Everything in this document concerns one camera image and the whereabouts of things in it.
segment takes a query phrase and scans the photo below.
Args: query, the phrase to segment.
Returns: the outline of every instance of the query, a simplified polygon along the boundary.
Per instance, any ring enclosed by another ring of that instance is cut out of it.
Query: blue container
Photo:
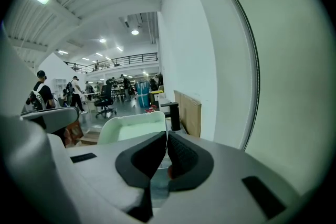
[[[141,82],[136,85],[138,101],[141,108],[149,107],[149,82]]]
[[[149,94],[138,94],[138,101],[141,108],[149,107]]]

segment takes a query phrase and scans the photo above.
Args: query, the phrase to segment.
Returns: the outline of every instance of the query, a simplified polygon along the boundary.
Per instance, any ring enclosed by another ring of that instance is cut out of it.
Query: white plastic tray
[[[165,116],[155,111],[147,114],[110,119],[101,129],[98,145],[138,137],[153,132],[166,131]]]

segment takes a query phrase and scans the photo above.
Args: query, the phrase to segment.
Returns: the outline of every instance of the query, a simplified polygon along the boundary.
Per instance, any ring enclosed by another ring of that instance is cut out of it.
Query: office chair
[[[102,111],[96,114],[96,117],[99,114],[105,113],[105,118],[107,115],[107,112],[114,112],[114,114],[117,113],[117,111],[113,108],[109,108],[109,105],[113,104],[113,98],[111,96],[111,89],[112,89],[112,84],[108,83],[104,85],[101,89],[102,95],[97,96],[98,100],[94,102],[94,106],[101,106]]]

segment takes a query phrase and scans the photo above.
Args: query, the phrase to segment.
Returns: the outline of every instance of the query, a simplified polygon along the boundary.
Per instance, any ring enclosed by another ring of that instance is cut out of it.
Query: railing
[[[97,63],[93,63],[92,65],[89,66],[78,65],[72,62],[64,62],[64,63],[66,63],[70,68],[72,68],[74,71],[78,73],[87,74],[107,68],[132,65],[134,63],[154,62],[158,60],[157,56],[158,56],[157,52],[151,54],[130,55],[125,57],[114,58],[111,60],[105,60],[102,62],[98,61]]]

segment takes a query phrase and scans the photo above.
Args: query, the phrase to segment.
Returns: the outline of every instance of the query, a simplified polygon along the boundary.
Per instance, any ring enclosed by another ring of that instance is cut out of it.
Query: person in white shirt
[[[87,113],[87,111],[85,111],[83,109],[82,102],[80,101],[79,94],[81,93],[81,90],[80,90],[80,87],[78,85],[78,78],[77,78],[77,76],[74,76],[72,78],[71,85],[72,85],[74,91],[73,91],[73,94],[72,94],[72,100],[71,100],[71,105],[70,106],[76,106],[76,103],[77,103],[78,107],[79,107],[79,109],[81,111],[81,114]]]

